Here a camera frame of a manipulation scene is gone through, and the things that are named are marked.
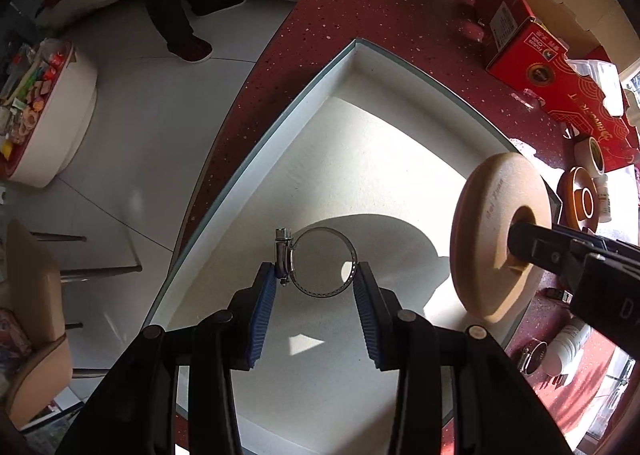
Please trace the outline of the metal hose clamp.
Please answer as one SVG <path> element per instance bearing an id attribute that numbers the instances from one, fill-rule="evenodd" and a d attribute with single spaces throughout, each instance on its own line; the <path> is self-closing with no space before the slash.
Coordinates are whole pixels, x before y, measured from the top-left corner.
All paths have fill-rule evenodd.
<path id="1" fill-rule="evenodd" d="M 308 227 L 294 235 L 276 230 L 276 277 L 311 298 L 333 298 L 354 279 L 358 253 L 349 238 L 328 226 Z"/>
<path id="2" fill-rule="evenodd" d="M 536 373 L 548 351 L 548 343 L 537 339 L 529 340 L 521 349 L 516 367 L 518 371 L 530 376 Z"/>

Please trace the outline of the tan foam ring disc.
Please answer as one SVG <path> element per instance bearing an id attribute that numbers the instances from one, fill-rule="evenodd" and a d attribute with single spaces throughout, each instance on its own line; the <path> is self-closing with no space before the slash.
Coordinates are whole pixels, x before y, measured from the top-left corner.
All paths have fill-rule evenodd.
<path id="1" fill-rule="evenodd" d="M 516 152 L 493 155 L 465 182 L 450 238 L 454 289 L 474 319 L 497 324 L 533 297 L 533 265 L 512 255 L 508 236 L 516 223 L 550 227 L 546 184 Z"/>

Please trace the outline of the large white plastic bottle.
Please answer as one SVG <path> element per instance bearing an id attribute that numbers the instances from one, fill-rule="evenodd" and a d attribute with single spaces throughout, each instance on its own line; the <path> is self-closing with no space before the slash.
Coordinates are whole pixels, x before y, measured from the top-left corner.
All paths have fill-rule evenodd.
<path id="1" fill-rule="evenodd" d="M 590 334 L 591 327 L 582 319 L 573 317 L 548 344 L 541 362 L 544 373 L 551 377 L 568 375 Z"/>

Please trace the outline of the tan spool with hub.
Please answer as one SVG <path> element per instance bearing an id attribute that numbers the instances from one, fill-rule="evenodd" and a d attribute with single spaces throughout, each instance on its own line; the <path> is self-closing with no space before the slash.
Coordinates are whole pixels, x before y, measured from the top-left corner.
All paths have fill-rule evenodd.
<path id="1" fill-rule="evenodd" d="M 565 226 L 588 234 L 597 232 L 598 193 L 585 168 L 573 167 L 565 171 L 558 184 L 558 195 L 563 203 L 561 222 Z"/>

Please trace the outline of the small masking tape roll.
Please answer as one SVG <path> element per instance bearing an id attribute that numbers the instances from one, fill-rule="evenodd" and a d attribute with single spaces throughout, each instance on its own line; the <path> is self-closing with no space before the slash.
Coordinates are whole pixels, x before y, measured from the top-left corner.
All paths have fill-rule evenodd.
<path id="1" fill-rule="evenodd" d="M 574 145 L 574 158 L 577 166 L 583 167 L 591 178 L 604 175 L 604 158 L 598 141 L 590 136 Z"/>

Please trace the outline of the grey white storage tray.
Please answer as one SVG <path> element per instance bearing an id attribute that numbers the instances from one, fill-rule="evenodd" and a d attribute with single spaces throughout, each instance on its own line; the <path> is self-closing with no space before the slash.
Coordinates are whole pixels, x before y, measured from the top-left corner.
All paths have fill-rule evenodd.
<path id="1" fill-rule="evenodd" d="M 148 315 L 191 326 L 276 255 L 274 232 L 344 233 L 378 282 L 432 324 L 472 322 L 449 271 L 454 209 L 471 172 L 512 142 L 397 55 L 356 40 L 285 109 L 198 224 Z M 368 357 L 352 288 L 293 285 L 274 300 L 262 356 L 232 377 L 241 443 L 256 454 L 383 454 L 397 377 Z"/>

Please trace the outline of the red cardboard gift box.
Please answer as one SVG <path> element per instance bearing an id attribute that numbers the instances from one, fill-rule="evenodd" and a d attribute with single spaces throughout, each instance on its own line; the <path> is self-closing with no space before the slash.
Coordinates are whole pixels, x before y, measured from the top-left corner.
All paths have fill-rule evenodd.
<path id="1" fill-rule="evenodd" d="M 569 8 L 555 0 L 474 0 L 474 10 L 489 74 L 593 137 L 606 170 L 639 162 L 638 130 L 625 114 L 617 68 Z"/>

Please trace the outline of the beige chair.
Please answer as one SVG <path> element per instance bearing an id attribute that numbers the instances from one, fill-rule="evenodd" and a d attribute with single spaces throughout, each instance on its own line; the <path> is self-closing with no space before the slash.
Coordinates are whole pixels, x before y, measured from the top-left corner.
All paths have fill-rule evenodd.
<path id="1" fill-rule="evenodd" d="M 81 236 L 32 233 L 10 221 L 3 243 L 8 275 L 9 309 L 32 346 L 9 379 L 1 410 L 21 429 L 41 413 L 73 379 L 70 340 L 66 333 L 62 287 L 68 283 L 138 273 L 140 264 L 126 267 L 62 270 L 46 241 L 82 241 Z"/>

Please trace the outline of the white round snack table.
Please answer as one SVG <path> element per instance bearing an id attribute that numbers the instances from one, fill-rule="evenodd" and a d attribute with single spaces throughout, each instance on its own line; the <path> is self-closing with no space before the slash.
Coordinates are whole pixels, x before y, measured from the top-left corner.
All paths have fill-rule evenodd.
<path id="1" fill-rule="evenodd" d="M 1 74 L 1 178 L 47 186 L 73 160 L 98 97 L 98 70 L 69 40 L 22 44 Z"/>

